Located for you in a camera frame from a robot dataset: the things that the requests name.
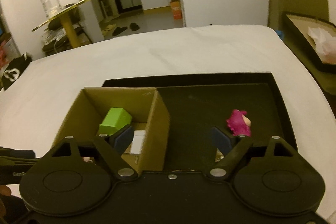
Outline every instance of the person's hand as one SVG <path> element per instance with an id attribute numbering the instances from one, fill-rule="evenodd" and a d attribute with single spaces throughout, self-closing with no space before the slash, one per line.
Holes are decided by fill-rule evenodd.
<path id="1" fill-rule="evenodd" d="M 12 194 L 12 191 L 8 186 L 0 185 L 0 194 L 10 196 Z M 6 215 L 6 208 L 2 200 L 0 199 L 0 216 L 4 217 L 5 215 Z"/>

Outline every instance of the plastic bag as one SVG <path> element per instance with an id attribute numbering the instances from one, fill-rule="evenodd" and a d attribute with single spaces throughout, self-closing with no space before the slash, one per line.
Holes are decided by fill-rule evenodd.
<path id="1" fill-rule="evenodd" d="M 308 27 L 308 35 L 314 40 L 316 52 L 323 63 L 336 64 L 336 37 L 322 28 Z"/>

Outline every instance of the slipper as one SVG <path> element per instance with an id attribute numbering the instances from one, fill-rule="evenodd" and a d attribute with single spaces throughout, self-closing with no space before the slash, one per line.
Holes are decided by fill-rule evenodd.
<path id="1" fill-rule="evenodd" d="M 121 34 L 123 31 L 125 31 L 125 30 L 127 30 L 127 27 L 117 27 L 114 31 L 113 31 L 113 33 L 112 33 L 112 35 L 115 37 L 115 36 L 117 36 L 117 35 L 119 35 L 119 34 Z"/>
<path id="2" fill-rule="evenodd" d="M 132 22 L 129 27 L 133 32 L 140 29 L 139 25 L 137 25 L 135 22 Z"/>
<path id="3" fill-rule="evenodd" d="M 107 31 L 113 30 L 115 28 L 115 26 L 116 26 L 115 24 L 109 24 L 109 25 L 107 25 L 105 30 L 107 30 Z"/>

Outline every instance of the blue object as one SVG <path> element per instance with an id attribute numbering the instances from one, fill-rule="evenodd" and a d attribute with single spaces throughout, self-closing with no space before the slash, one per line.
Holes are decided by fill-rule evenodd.
<path id="1" fill-rule="evenodd" d="M 126 125 L 110 136 L 110 145 L 112 145 L 119 155 L 122 155 L 133 141 L 133 137 L 134 128 L 130 125 Z"/>
<path id="2" fill-rule="evenodd" d="M 280 37 L 281 40 L 285 38 L 283 31 L 276 30 L 275 32 L 277 33 L 277 35 Z"/>
<path id="3" fill-rule="evenodd" d="M 224 156 L 227 155 L 232 150 L 230 138 L 216 127 L 213 127 L 210 133 L 213 146 L 216 146 Z"/>

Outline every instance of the black bag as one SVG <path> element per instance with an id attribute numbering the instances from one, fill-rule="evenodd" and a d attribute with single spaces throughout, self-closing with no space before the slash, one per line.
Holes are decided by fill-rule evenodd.
<path id="1" fill-rule="evenodd" d="M 15 58 L 8 64 L 1 78 L 4 90 L 8 89 L 21 76 L 31 61 L 31 56 L 24 53 L 21 57 Z"/>

